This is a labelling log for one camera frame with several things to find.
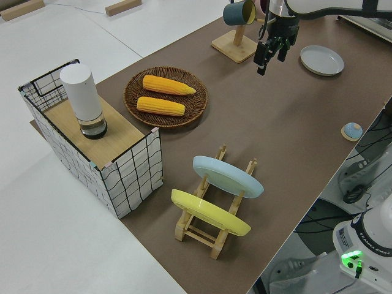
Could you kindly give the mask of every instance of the plate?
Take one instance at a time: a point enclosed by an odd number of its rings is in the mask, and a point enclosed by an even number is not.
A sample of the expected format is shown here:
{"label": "plate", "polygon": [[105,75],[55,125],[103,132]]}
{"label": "plate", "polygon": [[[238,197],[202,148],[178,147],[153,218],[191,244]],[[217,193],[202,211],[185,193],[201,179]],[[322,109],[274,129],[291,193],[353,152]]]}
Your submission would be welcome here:
{"label": "plate", "polygon": [[264,187],[251,175],[227,162],[206,157],[195,156],[195,172],[201,177],[207,176],[207,182],[233,195],[244,191],[244,198],[257,198]]}
{"label": "plate", "polygon": [[305,68],[317,75],[336,75],[344,68],[343,59],[333,50],[312,45],[301,50],[301,61]]}
{"label": "plate", "polygon": [[235,215],[192,194],[173,189],[171,200],[175,205],[195,217],[221,230],[228,230],[233,235],[244,236],[251,230],[247,223]]}
{"label": "plate", "polygon": [[[158,77],[170,78],[180,81],[194,88],[193,95],[171,95],[143,89],[143,77],[145,75],[156,75]],[[137,110],[137,99],[140,96],[148,96],[174,101],[185,105],[183,116],[157,115]],[[128,111],[140,121],[156,127],[180,127],[195,121],[204,111],[208,103],[208,93],[204,84],[193,74],[175,67],[161,66],[146,69],[136,74],[127,84],[123,101]]]}

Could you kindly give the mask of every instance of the wooden base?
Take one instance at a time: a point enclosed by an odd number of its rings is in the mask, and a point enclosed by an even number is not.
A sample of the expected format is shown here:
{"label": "wooden base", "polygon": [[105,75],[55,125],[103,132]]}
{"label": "wooden base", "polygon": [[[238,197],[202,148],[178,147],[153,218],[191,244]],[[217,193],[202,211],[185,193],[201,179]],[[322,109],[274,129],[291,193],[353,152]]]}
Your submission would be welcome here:
{"label": "wooden base", "polygon": [[[219,148],[219,152],[216,159],[222,160],[226,153],[226,145]],[[246,168],[246,173],[251,175],[254,171],[255,166],[257,165],[257,160],[251,160]],[[200,184],[198,185],[197,189],[194,192],[194,195],[199,198],[203,198],[207,192],[209,187],[209,182],[207,182],[207,177],[205,176]],[[233,202],[230,205],[229,212],[232,215],[236,215],[239,205],[243,199],[244,192],[240,193],[238,196],[234,196]],[[228,236],[228,230],[220,230],[218,236],[215,238],[210,234],[194,227],[191,225],[192,219],[194,215],[188,213],[186,210],[183,210],[181,217],[179,218],[176,228],[175,228],[175,237],[178,241],[182,241],[185,235],[196,239],[197,241],[211,247],[211,252],[209,256],[213,259],[217,259],[218,255],[222,251],[222,248],[225,244],[226,238]]]}
{"label": "wooden base", "polygon": [[97,140],[90,140],[83,136],[68,99],[44,113],[101,170],[105,164],[121,155],[144,135],[102,98],[100,102],[108,130],[104,137]]}
{"label": "wooden base", "polygon": [[43,0],[30,0],[25,3],[3,10],[2,12],[0,12],[0,14],[3,20],[9,21],[43,7],[45,7]]}
{"label": "wooden base", "polygon": [[211,46],[235,62],[241,63],[255,54],[257,43],[246,36],[242,36],[242,41],[238,42],[237,38],[235,38],[236,32],[236,30],[232,30],[220,36],[212,41]]}
{"label": "wooden base", "polygon": [[141,0],[122,0],[116,4],[105,8],[106,14],[111,17],[112,15],[119,14],[128,9],[141,5]]}

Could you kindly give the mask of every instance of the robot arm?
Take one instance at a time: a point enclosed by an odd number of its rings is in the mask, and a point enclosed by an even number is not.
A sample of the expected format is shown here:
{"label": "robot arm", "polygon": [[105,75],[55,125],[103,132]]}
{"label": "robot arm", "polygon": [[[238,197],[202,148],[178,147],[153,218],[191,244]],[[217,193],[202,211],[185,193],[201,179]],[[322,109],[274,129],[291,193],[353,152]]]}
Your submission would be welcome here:
{"label": "robot arm", "polygon": [[268,20],[261,40],[268,31],[266,42],[259,41],[254,57],[257,72],[265,74],[270,59],[284,61],[287,51],[295,44],[300,19],[312,20],[325,15],[353,15],[392,19],[391,0],[260,0]]}

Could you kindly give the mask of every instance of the brown table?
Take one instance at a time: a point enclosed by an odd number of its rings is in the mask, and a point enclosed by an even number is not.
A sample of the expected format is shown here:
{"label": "brown table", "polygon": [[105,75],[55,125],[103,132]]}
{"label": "brown table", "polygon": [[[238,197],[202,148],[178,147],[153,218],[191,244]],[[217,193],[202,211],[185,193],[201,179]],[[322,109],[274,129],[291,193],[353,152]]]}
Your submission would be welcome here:
{"label": "brown table", "polygon": [[[135,74],[155,66],[180,67],[209,91],[197,126],[161,130],[164,185],[122,219],[188,293],[246,293],[354,148],[341,127],[354,121],[366,130],[391,97],[390,44],[334,17],[300,26],[286,61],[272,60],[264,77],[256,73],[252,58],[237,64],[210,46],[231,30],[219,19],[97,85],[99,94],[144,133],[151,127],[123,105],[123,89]],[[250,25],[245,35],[256,40],[259,28]],[[306,70],[299,56],[307,45],[338,52],[343,72],[320,77]],[[193,157],[215,156],[223,143],[228,146],[225,161],[239,168],[258,159],[254,177],[265,192],[244,199],[239,208],[237,216],[252,230],[244,237],[229,236],[213,260],[202,243],[175,240],[181,210],[170,192],[192,193],[200,180]],[[213,187],[205,198],[224,208],[232,200]]]}

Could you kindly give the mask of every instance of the yellow plate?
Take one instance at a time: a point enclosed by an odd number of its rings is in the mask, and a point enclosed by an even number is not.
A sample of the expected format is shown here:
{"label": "yellow plate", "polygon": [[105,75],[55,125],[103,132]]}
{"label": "yellow plate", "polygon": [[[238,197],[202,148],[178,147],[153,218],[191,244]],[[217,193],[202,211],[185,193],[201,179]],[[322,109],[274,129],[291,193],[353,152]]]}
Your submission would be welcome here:
{"label": "yellow plate", "polygon": [[221,230],[228,230],[233,235],[244,236],[251,230],[251,227],[243,220],[192,194],[173,189],[171,200],[175,205],[185,209],[195,217]]}

